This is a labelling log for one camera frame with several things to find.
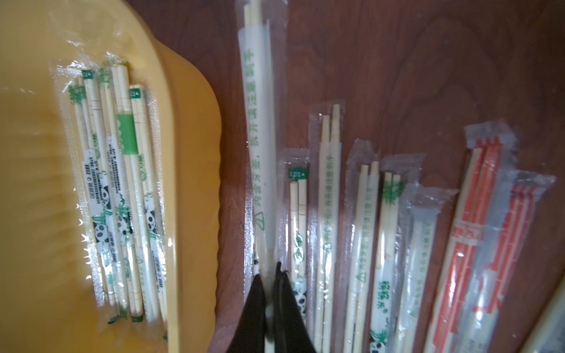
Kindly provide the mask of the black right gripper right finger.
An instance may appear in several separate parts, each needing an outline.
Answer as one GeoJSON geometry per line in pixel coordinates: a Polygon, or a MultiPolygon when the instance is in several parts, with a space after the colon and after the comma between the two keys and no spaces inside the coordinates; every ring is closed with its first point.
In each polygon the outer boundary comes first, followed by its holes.
{"type": "Polygon", "coordinates": [[[315,353],[316,350],[308,336],[288,274],[281,270],[281,262],[277,263],[275,272],[273,303],[275,352],[315,353]]]}

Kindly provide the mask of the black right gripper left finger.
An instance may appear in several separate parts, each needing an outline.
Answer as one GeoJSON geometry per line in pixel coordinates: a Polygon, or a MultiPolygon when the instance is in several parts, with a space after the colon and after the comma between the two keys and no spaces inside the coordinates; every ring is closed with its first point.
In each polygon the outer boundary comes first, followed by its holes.
{"type": "Polygon", "coordinates": [[[263,282],[255,275],[227,353],[264,353],[266,298],[263,282]]]}

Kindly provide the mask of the red bamboo print chopsticks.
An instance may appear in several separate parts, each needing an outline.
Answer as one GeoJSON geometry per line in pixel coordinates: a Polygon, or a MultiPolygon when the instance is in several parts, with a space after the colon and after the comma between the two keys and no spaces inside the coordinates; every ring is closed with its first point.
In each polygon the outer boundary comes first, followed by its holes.
{"type": "Polygon", "coordinates": [[[520,258],[536,205],[557,180],[556,176],[532,171],[515,172],[504,202],[502,223],[486,228],[483,254],[475,262],[472,286],[456,329],[454,352],[487,352],[500,309],[520,258]]]}

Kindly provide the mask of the green tip chopsticks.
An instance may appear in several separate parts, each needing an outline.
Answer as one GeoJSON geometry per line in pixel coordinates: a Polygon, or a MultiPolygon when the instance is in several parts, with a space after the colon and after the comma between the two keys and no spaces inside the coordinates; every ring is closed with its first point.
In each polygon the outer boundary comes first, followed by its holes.
{"type": "Polygon", "coordinates": [[[387,155],[381,160],[383,182],[369,325],[370,352],[388,351],[395,297],[400,200],[406,185],[418,181],[424,159],[424,153],[416,153],[387,155]]]}

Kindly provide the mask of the red striped chopsticks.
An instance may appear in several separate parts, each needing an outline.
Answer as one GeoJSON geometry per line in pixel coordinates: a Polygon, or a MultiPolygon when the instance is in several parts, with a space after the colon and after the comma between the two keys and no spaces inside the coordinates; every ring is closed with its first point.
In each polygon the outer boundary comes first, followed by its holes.
{"type": "Polygon", "coordinates": [[[472,288],[472,275],[500,231],[515,178],[517,138],[505,121],[466,126],[470,151],[436,290],[424,352],[454,352],[458,321],[472,288]]]}

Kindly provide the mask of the long plain chopsticks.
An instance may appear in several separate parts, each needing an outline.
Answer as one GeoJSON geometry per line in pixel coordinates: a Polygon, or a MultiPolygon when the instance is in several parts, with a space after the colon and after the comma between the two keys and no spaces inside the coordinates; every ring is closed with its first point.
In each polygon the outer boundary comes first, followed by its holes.
{"type": "Polygon", "coordinates": [[[280,260],[279,159],[284,144],[288,5],[288,1],[235,3],[252,178],[252,225],[259,275],[268,298],[273,296],[280,260]]]}

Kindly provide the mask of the white sleeve chopsticks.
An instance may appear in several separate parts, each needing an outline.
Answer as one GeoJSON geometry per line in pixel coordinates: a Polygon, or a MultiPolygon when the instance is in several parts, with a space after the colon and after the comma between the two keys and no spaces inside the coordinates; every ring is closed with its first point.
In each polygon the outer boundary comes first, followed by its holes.
{"type": "Polygon", "coordinates": [[[316,352],[332,346],[344,111],[344,101],[334,100],[314,105],[309,116],[307,323],[316,352]]]}

